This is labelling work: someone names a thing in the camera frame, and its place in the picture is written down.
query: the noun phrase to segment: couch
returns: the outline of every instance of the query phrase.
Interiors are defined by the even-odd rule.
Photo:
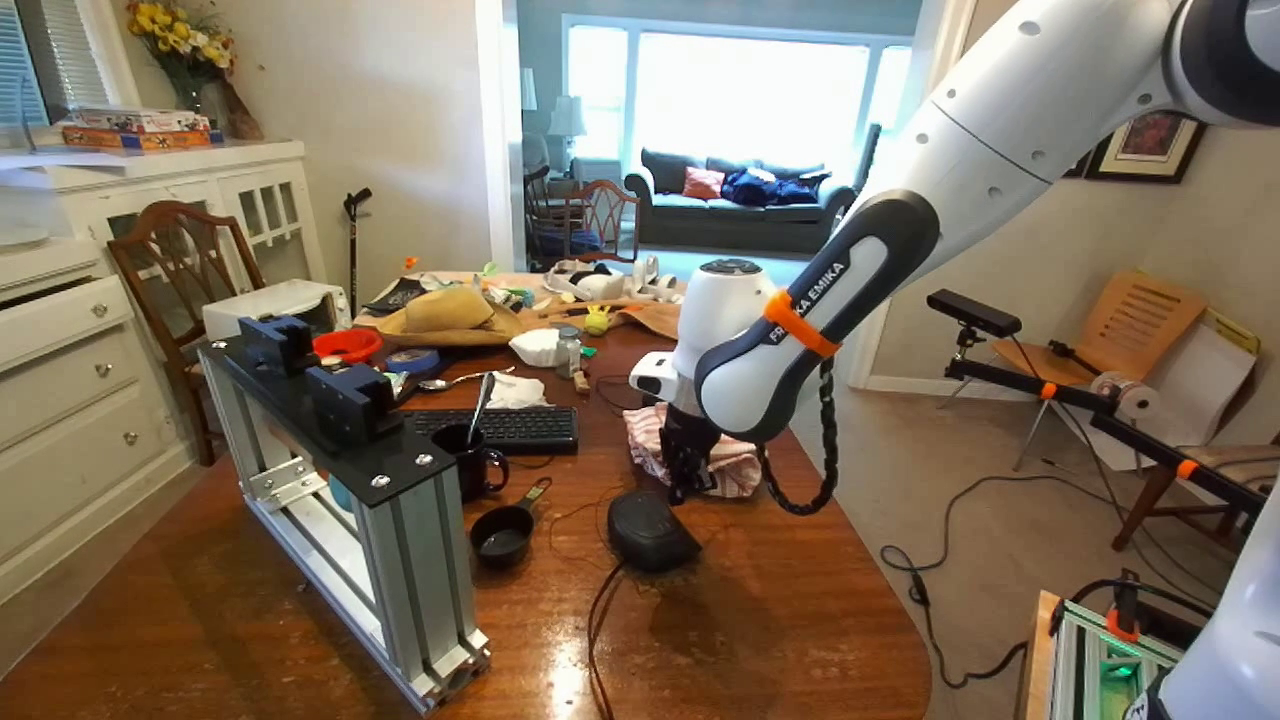
[[[814,256],[858,187],[825,168],[639,154],[625,176],[644,249]]]

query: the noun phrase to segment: black mug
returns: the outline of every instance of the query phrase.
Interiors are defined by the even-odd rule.
[[[490,447],[481,430],[467,436],[467,426],[445,426],[432,442],[451,457],[465,505],[507,485],[507,453]]]

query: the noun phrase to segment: cluttered table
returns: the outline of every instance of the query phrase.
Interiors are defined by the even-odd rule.
[[[588,629],[593,600],[616,569],[603,538],[609,499],[653,485],[627,460],[627,367],[667,340],[622,324],[588,343],[593,394],[556,372],[523,372],[545,379],[554,403],[575,412],[582,447],[554,460],[518,457],[507,487],[467,505],[471,521],[554,480],[535,499],[523,563],[475,571],[475,624],[490,634],[492,667],[439,715],[596,715],[593,672],[616,715],[925,715],[925,646],[836,505],[788,515],[763,487],[758,499],[687,499],[677,515],[702,540],[702,560],[664,577],[625,571],[613,605],[596,611],[596,634]],[[507,365],[514,352],[467,352],[451,372]],[[412,403],[471,403],[471,394]],[[818,494],[795,436],[773,442],[767,453],[792,497]]]

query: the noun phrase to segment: flowers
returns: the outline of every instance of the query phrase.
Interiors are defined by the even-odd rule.
[[[231,68],[231,40],[226,32],[195,29],[186,8],[163,0],[127,0],[127,32],[150,40],[160,65],[190,65],[220,81]]]

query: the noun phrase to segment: white wall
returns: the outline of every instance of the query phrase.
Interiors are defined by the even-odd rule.
[[[518,68],[505,0],[208,0],[235,40],[235,89],[267,135],[308,143],[308,180],[333,280],[350,277],[345,195],[360,219],[360,295],[403,256],[428,270],[514,265]],[[143,102],[168,93],[150,68]]]
[[[904,288],[879,329],[872,385],[936,389],[956,324],[925,295],[956,288],[1009,307],[1028,340],[1073,335],[1111,270],[1148,270],[1200,288],[1213,307],[1280,348],[1272,270],[1280,270],[1280,132],[1210,130],[1186,184],[1066,180],[970,256]],[[1280,430],[1280,376],[1263,365],[1227,442]]]

